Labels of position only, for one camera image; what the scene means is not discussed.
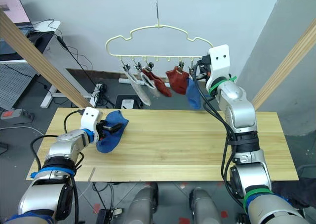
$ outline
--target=green cable tie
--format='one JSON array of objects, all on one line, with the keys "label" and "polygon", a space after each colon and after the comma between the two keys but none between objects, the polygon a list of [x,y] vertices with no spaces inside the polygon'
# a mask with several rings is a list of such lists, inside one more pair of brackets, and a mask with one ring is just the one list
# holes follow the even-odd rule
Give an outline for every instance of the green cable tie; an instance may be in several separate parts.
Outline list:
[{"label": "green cable tie", "polygon": [[216,83],[215,85],[213,85],[213,86],[208,90],[208,92],[211,94],[211,92],[212,92],[215,88],[217,88],[220,84],[222,84],[223,82],[226,82],[226,81],[234,81],[234,80],[236,80],[236,78],[237,78],[237,76],[234,76],[234,77],[232,77],[232,78],[229,78],[228,80],[227,80],[227,79],[224,79],[224,80],[222,80],[222,81]]},{"label": "green cable tie", "polygon": [[246,211],[246,201],[247,201],[247,199],[251,195],[256,194],[256,193],[272,193],[272,192],[268,188],[257,188],[257,189],[254,189],[254,190],[249,191],[248,193],[246,193],[245,197],[243,198],[243,202],[242,202],[243,210],[245,211],[245,213],[247,213],[247,211]]}]

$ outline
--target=gray floor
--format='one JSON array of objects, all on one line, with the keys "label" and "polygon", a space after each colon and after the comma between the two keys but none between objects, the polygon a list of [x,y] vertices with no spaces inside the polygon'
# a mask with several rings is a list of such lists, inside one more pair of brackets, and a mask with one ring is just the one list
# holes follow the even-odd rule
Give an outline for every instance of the gray floor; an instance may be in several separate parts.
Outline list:
[{"label": "gray floor", "polygon": [[[42,77],[37,80],[49,85]],[[80,83],[87,90],[92,90],[93,86],[86,80],[80,80]],[[115,102],[118,94],[135,94],[130,85],[119,84],[117,80],[105,80],[108,85],[107,95],[111,101]],[[46,95],[46,90],[38,83],[31,83],[25,93],[18,101],[16,108],[24,108],[35,114],[35,119],[31,126],[46,132],[49,123],[57,107],[70,107],[69,101],[63,105],[51,103],[47,109],[41,109],[40,104]],[[58,98],[56,102],[60,103],[65,99]],[[153,98],[152,106],[145,106],[144,109],[174,109],[190,110],[185,96],[173,93],[172,98]],[[1,122],[0,128],[10,125]],[[0,155],[0,220],[3,222],[7,217],[16,214],[17,205],[23,193],[30,184],[25,180],[33,156],[29,149],[30,142],[39,136],[39,134],[30,129],[12,129],[0,131],[0,141],[9,144],[9,150]],[[316,164],[316,132],[306,136],[292,137],[287,136],[286,140],[296,167],[305,164]],[[300,175],[303,177],[314,177],[316,170],[313,168],[304,169]],[[100,189],[106,183],[97,183]],[[114,185],[114,206],[127,209],[135,194],[146,184],[143,182],[129,182]],[[92,185],[88,182],[77,182],[79,189],[79,220],[86,221],[87,224],[95,223],[97,210],[102,208],[102,204],[97,193],[92,190]],[[192,215],[189,211],[189,193],[194,187],[203,187],[214,199],[219,212],[223,215],[223,223],[235,223],[235,217],[241,209],[235,204],[226,192],[222,182],[159,182],[159,207],[154,214],[154,221],[157,224],[192,224]],[[101,192],[107,207],[110,205],[110,188]],[[316,219],[314,209],[307,210],[310,223],[316,223],[310,218]],[[117,218],[113,223],[122,223],[122,218]],[[73,223],[74,211],[64,221],[60,223]]]}]

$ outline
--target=clothes hanger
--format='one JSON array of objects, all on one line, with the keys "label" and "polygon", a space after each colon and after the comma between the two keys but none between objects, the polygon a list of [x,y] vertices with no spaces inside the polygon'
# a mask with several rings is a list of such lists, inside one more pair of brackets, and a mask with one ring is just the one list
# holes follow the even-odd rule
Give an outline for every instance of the clothes hanger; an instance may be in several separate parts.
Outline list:
[{"label": "clothes hanger", "polygon": [[133,39],[133,33],[135,33],[136,31],[145,30],[145,29],[152,29],[152,28],[158,28],[158,29],[169,28],[169,29],[177,30],[177,31],[180,31],[180,32],[184,33],[186,35],[186,39],[188,41],[194,42],[195,40],[201,40],[201,41],[204,41],[204,42],[208,43],[211,47],[213,47],[213,44],[210,41],[208,41],[208,40],[206,40],[204,38],[195,37],[193,39],[190,39],[189,38],[189,33],[187,31],[183,30],[183,29],[180,29],[180,28],[174,27],[174,26],[170,26],[170,25],[161,25],[160,22],[159,22],[159,14],[158,14],[158,0],[156,0],[156,10],[157,10],[157,24],[156,25],[144,26],[144,27],[133,29],[133,30],[131,30],[129,32],[129,38],[125,38],[123,35],[118,35],[118,36],[115,36],[115,37],[112,37],[112,38],[108,39],[106,41],[106,43],[105,43],[105,49],[108,52],[108,54],[111,55],[111,56],[118,57],[120,60],[122,60],[123,57],[129,57],[132,60],[134,60],[135,57],[141,57],[141,58],[144,59],[144,61],[146,61],[146,63],[147,63],[147,58],[154,58],[156,61],[159,61],[159,58],[166,58],[167,61],[170,61],[171,58],[178,58],[180,62],[182,61],[182,58],[189,58],[191,61],[194,58],[201,58],[201,56],[180,56],[180,55],[168,55],[168,56],[166,56],[166,55],[140,55],[140,54],[115,54],[115,53],[110,53],[109,43],[111,41],[116,40],[118,38],[122,38],[125,41],[129,41],[129,40]]}]

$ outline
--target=wooden tabletop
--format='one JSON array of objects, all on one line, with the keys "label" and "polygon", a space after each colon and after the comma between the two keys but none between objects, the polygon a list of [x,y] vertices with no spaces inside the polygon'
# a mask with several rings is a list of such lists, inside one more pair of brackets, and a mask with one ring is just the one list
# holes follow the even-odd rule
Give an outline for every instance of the wooden tabletop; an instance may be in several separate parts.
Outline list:
[{"label": "wooden tabletop", "polygon": [[[59,108],[46,134],[64,133],[63,121],[73,108]],[[100,109],[103,119],[114,109]],[[122,110],[129,123],[118,146],[110,153],[89,145],[76,175],[77,181],[222,180],[221,160],[226,131],[203,111]],[[68,131],[80,127],[80,114],[68,118]],[[278,116],[257,112],[260,147],[271,180],[298,180]],[[45,138],[38,156],[43,164],[55,138]],[[36,171],[33,162],[29,171]]]}]

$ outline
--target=wooden beam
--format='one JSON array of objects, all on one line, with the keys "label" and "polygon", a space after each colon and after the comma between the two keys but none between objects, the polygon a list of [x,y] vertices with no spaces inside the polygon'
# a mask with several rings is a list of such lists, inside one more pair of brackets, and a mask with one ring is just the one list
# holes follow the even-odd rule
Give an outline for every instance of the wooden beam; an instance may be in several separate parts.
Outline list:
[{"label": "wooden beam", "polygon": [[282,63],[273,72],[264,86],[259,90],[252,104],[257,110],[272,92],[281,84],[288,74],[316,44],[316,19],[312,21],[309,28],[301,36],[299,41],[285,57]]},{"label": "wooden beam", "polygon": [[0,36],[72,103],[79,108],[91,106],[79,91],[20,32],[1,9]]}]

